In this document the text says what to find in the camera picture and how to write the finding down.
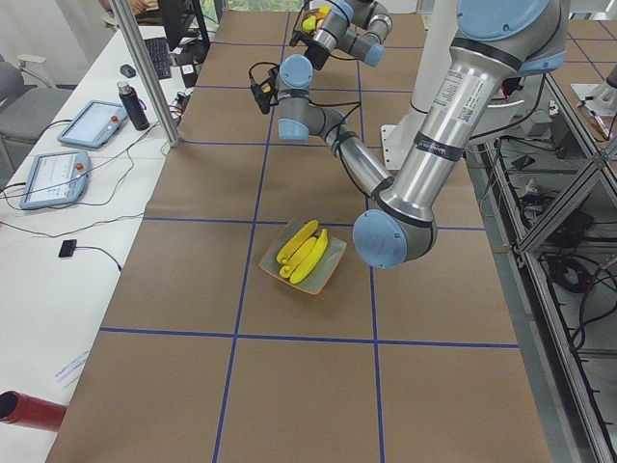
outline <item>fruit bowl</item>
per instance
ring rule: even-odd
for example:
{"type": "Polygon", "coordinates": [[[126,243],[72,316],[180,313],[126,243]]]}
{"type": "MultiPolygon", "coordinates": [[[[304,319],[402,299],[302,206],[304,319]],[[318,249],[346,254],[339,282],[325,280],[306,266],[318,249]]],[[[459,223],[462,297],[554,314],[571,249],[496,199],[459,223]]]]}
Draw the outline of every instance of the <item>fruit bowl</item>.
{"type": "Polygon", "coordinates": [[[295,287],[302,292],[306,292],[308,294],[319,294],[328,280],[330,280],[330,277],[332,277],[332,274],[335,272],[335,269],[340,262],[340,258],[342,258],[343,253],[345,252],[347,243],[329,234],[328,247],[326,248],[326,252],[323,257],[319,260],[315,268],[307,275],[306,278],[304,278],[299,284],[293,285],[279,275],[281,265],[277,262],[277,254],[284,244],[303,226],[304,224],[302,222],[295,220],[289,222],[281,231],[281,234],[277,240],[272,243],[270,249],[266,251],[266,254],[264,254],[259,261],[259,268],[280,282],[283,282],[291,287],[295,287]]]}

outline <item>tablet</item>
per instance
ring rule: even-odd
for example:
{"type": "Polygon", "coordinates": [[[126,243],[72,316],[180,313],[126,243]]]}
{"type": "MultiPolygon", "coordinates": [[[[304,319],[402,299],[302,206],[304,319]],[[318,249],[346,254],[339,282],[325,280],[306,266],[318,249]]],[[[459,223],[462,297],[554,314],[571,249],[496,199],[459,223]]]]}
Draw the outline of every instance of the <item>tablet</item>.
{"type": "Polygon", "coordinates": [[[76,202],[86,189],[90,157],[83,150],[35,157],[19,206],[39,209],[76,202]]]}
{"type": "Polygon", "coordinates": [[[58,135],[58,141],[78,147],[100,148],[116,133],[126,117],[126,110],[120,103],[93,100],[58,135]]]}

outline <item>office chair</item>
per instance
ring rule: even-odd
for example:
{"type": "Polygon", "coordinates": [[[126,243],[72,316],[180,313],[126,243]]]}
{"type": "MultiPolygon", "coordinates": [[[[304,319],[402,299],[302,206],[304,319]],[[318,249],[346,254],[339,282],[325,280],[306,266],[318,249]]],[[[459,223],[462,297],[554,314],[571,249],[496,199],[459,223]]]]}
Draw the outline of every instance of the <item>office chair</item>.
{"type": "Polygon", "coordinates": [[[44,77],[26,68],[27,61],[43,63],[44,58],[17,58],[18,68],[0,55],[0,186],[13,176],[70,96],[69,90],[52,88],[44,77]],[[36,77],[46,88],[25,85],[22,72],[36,77]]]}

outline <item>banana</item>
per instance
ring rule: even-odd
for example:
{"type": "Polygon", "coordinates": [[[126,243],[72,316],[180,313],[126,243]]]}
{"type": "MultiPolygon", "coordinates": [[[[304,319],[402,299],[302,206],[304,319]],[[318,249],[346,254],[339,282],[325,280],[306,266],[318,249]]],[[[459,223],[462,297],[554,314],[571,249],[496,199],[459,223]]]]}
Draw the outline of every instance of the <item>banana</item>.
{"type": "Polygon", "coordinates": [[[277,254],[277,262],[281,265],[287,264],[293,253],[298,251],[302,243],[317,231],[319,222],[315,219],[308,221],[301,229],[287,241],[277,254]]]}
{"type": "Polygon", "coordinates": [[[315,236],[310,237],[307,241],[302,243],[300,249],[293,253],[293,256],[289,259],[289,262],[281,267],[281,271],[279,275],[283,278],[289,278],[291,273],[296,269],[296,267],[302,262],[312,251],[312,248],[315,246],[317,242],[317,238],[315,236]]]}
{"type": "Polygon", "coordinates": [[[317,238],[317,242],[308,256],[306,256],[305,259],[300,262],[300,264],[293,271],[289,277],[289,282],[293,285],[297,285],[304,278],[306,278],[312,269],[315,268],[317,262],[319,262],[322,258],[326,252],[326,248],[328,248],[328,231],[326,229],[321,229],[321,234],[319,235],[319,238],[317,238]]]}

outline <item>red cylinder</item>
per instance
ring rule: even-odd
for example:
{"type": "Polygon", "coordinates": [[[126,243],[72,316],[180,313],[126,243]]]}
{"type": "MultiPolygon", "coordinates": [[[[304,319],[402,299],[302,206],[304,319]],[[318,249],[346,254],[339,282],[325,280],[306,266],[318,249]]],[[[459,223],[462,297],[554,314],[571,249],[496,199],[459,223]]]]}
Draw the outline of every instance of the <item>red cylinder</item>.
{"type": "Polygon", "coordinates": [[[8,391],[0,395],[0,422],[58,431],[67,408],[37,397],[8,391]]]}

